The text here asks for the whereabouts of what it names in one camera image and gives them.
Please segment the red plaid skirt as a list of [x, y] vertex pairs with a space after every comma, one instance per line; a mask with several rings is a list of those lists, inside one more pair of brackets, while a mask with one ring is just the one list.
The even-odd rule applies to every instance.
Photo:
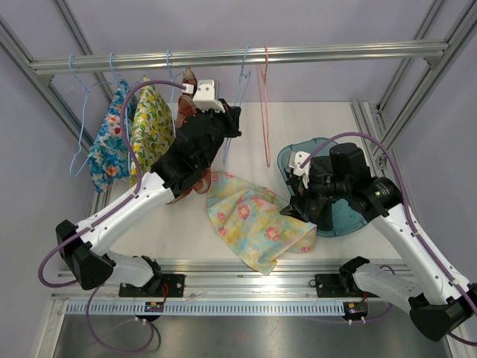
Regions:
[[[182, 85], [184, 84], [191, 84], [196, 86], [198, 84], [198, 80], [195, 77], [194, 72], [190, 68], [186, 68], [183, 74]], [[193, 103], [193, 95], [191, 94], [182, 94], [178, 99], [178, 109], [177, 109], [177, 126], [180, 128], [183, 123], [185, 122], [186, 118], [192, 116], [197, 112], [197, 106]], [[181, 194], [178, 198], [170, 201], [168, 204], [175, 204], [178, 201], [184, 199], [187, 195], [191, 193], [192, 190], [196, 191], [197, 194], [203, 195], [205, 194], [212, 182], [212, 170], [211, 168], [206, 169], [203, 171], [202, 178], [192, 187], [187, 189], [183, 194]]]

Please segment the pastel floral skirt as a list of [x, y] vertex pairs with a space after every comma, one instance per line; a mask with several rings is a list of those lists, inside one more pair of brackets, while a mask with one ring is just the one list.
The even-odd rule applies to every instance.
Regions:
[[282, 215], [286, 205], [268, 188], [227, 172], [213, 172], [206, 193], [206, 210], [217, 236], [264, 275], [274, 270], [282, 254], [306, 254], [315, 246], [316, 225]]

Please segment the pink wire hanger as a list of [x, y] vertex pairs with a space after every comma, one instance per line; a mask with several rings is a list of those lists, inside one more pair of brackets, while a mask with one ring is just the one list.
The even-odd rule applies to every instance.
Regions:
[[265, 50], [265, 65], [256, 66], [256, 79], [259, 91], [260, 113], [262, 118], [262, 136], [265, 150], [265, 165], [271, 166], [271, 147], [270, 147], [270, 125], [269, 125], [269, 109], [268, 109], [268, 47]]

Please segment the dark grey dotted skirt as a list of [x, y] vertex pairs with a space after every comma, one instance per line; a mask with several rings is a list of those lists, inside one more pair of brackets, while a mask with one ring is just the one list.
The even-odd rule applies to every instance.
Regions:
[[333, 229], [331, 200], [317, 198], [309, 205], [309, 221], [317, 225], [317, 229], [331, 231]]

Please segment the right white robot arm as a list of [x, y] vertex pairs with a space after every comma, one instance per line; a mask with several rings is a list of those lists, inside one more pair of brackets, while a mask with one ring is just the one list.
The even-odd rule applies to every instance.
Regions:
[[354, 143], [331, 142], [318, 156], [312, 142], [289, 145], [277, 165], [291, 194], [281, 211], [315, 224], [320, 236], [343, 236], [373, 225], [411, 269], [411, 282], [355, 257], [339, 268], [339, 289], [349, 296], [366, 291], [408, 313], [414, 326], [440, 341], [473, 314], [476, 285], [442, 255], [404, 204], [402, 191], [372, 175]]

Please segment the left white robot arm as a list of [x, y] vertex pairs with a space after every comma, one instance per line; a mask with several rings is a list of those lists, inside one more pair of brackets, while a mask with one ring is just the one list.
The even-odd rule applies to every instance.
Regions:
[[111, 247], [144, 215], [191, 189], [212, 165], [226, 138], [241, 136], [241, 108], [219, 102], [222, 111], [198, 110], [184, 120], [171, 147], [135, 187], [94, 216], [77, 224], [64, 220], [56, 226], [60, 256], [82, 289], [123, 283], [145, 296], [159, 292], [162, 271], [155, 260], [117, 254]]

